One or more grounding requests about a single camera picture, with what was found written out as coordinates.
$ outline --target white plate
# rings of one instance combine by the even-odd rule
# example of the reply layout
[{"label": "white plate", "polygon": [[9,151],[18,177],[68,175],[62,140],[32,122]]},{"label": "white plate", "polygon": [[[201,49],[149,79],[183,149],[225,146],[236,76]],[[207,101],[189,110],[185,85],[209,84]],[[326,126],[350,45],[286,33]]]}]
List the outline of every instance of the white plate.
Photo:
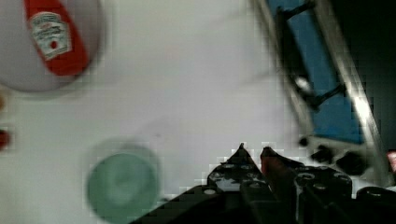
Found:
[{"label": "white plate", "polygon": [[[103,19],[99,0],[60,0],[93,59]],[[56,77],[42,63],[27,30],[22,0],[0,2],[0,83],[17,91],[53,91],[76,77]]]}]

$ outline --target dark background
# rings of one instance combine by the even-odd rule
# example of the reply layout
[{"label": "dark background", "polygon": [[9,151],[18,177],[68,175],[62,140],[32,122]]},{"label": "dark background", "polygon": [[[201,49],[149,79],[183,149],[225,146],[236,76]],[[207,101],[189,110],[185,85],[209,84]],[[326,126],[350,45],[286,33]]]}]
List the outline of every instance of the dark background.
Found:
[{"label": "dark background", "polygon": [[396,149],[396,3],[331,0],[385,150]]}]

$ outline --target ketchup label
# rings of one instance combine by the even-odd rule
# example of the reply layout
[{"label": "ketchup label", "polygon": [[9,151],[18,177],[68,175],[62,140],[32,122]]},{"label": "ketchup label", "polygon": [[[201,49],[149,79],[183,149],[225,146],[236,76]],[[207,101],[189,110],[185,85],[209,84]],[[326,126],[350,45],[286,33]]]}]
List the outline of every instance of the ketchup label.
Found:
[{"label": "ketchup label", "polygon": [[29,22],[33,39],[46,61],[71,50],[69,26],[59,14],[40,12]]}]

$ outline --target metal frame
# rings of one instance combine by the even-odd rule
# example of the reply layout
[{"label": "metal frame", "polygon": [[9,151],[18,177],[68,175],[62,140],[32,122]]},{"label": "metal frame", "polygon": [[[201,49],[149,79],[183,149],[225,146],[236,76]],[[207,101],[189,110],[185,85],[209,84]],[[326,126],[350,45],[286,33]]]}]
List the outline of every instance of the metal frame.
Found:
[{"label": "metal frame", "polygon": [[313,135],[314,125],[310,118],[308,106],[299,94],[293,89],[287,79],[286,71],[279,58],[279,46],[276,43],[276,27],[272,13],[265,0],[250,0],[257,16],[262,24],[262,31],[270,38],[271,51],[275,53],[276,72],[284,82],[284,88],[290,97],[291,104],[297,114],[302,133],[310,143],[307,149],[314,153],[320,144],[334,148],[336,158],[342,157],[346,151],[359,151],[359,153],[371,164],[372,168],[365,172],[361,178],[381,187],[393,184],[391,174],[388,169],[386,155],[381,145],[381,139],[375,124],[373,113],[370,109],[364,88],[361,85],[355,64],[350,56],[345,39],[341,33],[337,19],[332,12],[332,5],[329,0],[315,1],[313,9],[318,26],[324,36],[324,41],[329,48],[332,62],[338,70],[340,78],[346,84],[346,92],[350,98],[364,136],[364,144],[356,145],[332,139],[324,139]]}]

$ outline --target red ketchup bottle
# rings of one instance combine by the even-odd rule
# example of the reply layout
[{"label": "red ketchup bottle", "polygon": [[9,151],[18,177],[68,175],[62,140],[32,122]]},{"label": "red ketchup bottle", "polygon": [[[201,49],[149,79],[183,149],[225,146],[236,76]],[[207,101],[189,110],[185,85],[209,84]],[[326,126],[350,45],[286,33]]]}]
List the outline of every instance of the red ketchup bottle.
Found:
[{"label": "red ketchup bottle", "polygon": [[80,74],[89,63],[87,51],[59,0],[24,0],[29,31],[47,68],[57,76]]}]

